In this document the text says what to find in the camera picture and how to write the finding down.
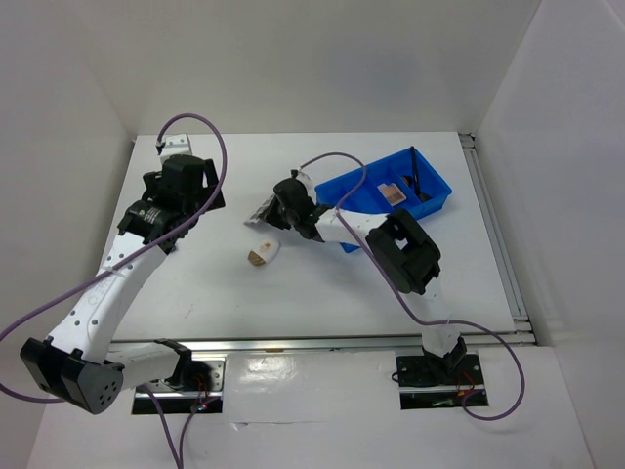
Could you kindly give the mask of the pink eyeshadow palette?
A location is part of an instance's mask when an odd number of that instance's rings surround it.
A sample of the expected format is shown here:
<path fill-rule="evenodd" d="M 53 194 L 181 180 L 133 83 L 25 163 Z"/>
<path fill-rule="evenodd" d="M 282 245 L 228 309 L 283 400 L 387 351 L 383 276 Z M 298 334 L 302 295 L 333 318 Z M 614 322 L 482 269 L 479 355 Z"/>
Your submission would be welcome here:
<path fill-rule="evenodd" d="M 399 205 L 406 200 L 405 194 L 399 188 L 397 188 L 397 193 L 393 193 L 390 196 L 384 196 L 384 198 L 391 206 Z"/>

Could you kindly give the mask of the black slim makeup brush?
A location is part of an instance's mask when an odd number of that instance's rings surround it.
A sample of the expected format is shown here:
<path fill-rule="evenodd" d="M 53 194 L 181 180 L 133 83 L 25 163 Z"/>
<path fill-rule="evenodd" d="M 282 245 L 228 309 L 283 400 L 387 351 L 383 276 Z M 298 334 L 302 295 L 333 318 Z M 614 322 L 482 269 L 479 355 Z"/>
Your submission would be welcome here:
<path fill-rule="evenodd" d="M 413 190 L 414 190 L 415 196 L 419 199 L 419 201 L 421 203 L 425 203 L 431 200 L 432 198 L 421 190 L 416 148 L 414 147 L 410 148 L 410 155 L 411 155 Z"/>

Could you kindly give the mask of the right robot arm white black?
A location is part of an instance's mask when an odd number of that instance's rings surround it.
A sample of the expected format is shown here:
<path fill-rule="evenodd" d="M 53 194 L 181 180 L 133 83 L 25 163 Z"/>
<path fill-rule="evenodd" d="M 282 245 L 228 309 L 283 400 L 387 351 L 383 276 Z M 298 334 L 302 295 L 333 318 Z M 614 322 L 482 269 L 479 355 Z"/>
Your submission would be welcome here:
<path fill-rule="evenodd" d="M 257 218 L 281 230 L 293 229 L 307 240 L 360 245 L 394 293 L 418 296 L 418 312 L 411 316 L 425 327 L 426 370 L 437 383 L 449 382 L 458 374 L 467 348 L 451 323 L 442 293 L 440 250 L 402 208 L 389 214 L 344 210 L 342 205 L 356 191 L 351 189 L 330 205 L 310 198 L 299 178 L 288 178 L 274 186 Z"/>

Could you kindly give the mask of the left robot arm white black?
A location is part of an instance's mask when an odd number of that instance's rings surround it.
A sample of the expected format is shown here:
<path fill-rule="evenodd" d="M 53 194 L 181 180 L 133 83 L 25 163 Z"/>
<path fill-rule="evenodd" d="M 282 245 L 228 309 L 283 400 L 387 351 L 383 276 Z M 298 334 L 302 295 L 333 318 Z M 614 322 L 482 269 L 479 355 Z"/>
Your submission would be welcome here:
<path fill-rule="evenodd" d="M 170 339 L 114 352 L 111 341 L 147 279 L 176 248 L 202 206 L 224 207 L 210 159 L 172 155 L 159 171 L 143 176 L 142 198 L 125 212 L 102 264 L 100 280 L 88 287 L 70 313 L 44 340 L 28 339 L 20 357 L 38 387 L 97 415 L 119 393 L 160 380 L 172 390 L 197 389 L 212 370 Z"/>

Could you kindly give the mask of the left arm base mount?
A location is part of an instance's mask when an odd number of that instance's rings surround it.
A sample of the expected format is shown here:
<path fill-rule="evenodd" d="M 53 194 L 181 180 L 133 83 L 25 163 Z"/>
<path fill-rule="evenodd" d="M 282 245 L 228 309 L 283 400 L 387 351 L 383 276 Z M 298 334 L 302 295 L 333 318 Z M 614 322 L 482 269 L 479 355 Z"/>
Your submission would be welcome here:
<path fill-rule="evenodd" d="M 165 415 L 190 415 L 194 410 L 200 414 L 221 414 L 224 405 L 226 357 L 195 354 L 193 359 L 201 362 L 202 366 L 193 371 L 184 384 L 172 387 L 166 381 L 153 380 L 146 385 L 148 393 L 137 390 L 131 413 L 155 415 L 156 406 L 149 396 L 153 394 Z"/>

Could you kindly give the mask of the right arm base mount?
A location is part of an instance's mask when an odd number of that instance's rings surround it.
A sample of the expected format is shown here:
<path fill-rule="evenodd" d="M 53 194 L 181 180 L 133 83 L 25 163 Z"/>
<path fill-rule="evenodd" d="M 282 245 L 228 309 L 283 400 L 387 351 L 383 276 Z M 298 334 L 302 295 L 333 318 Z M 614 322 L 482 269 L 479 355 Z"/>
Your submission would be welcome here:
<path fill-rule="evenodd" d="M 399 389 L 402 410 L 488 406 L 481 363 L 477 354 L 466 355 L 449 374 L 435 370 L 425 356 L 396 357 L 391 379 Z"/>

